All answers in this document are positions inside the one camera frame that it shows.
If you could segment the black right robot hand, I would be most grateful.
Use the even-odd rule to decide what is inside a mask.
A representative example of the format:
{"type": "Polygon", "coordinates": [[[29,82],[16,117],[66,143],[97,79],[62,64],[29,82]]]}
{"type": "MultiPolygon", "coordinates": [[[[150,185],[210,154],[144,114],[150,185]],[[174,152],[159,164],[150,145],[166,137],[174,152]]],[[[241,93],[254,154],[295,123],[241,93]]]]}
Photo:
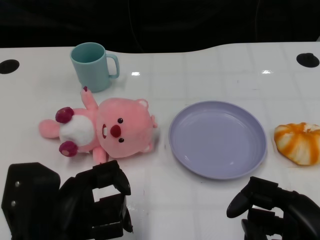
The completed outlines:
{"type": "Polygon", "coordinates": [[[241,221],[246,240],[274,235],[283,240],[320,238],[320,207],[306,195],[284,190],[272,181],[250,178],[226,210],[230,219],[243,213],[247,213],[241,221]]]}

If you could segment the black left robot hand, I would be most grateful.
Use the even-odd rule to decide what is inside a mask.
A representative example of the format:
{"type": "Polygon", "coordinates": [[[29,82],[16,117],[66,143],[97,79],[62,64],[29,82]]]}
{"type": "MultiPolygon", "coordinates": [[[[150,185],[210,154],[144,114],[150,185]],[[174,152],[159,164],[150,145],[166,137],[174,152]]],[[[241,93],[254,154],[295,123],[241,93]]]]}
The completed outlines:
{"type": "Polygon", "coordinates": [[[8,168],[1,208],[14,240],[111,240],[133,232],[130,194],[116,160],[65,183],[38,162],[17,163],[8,168]]]}

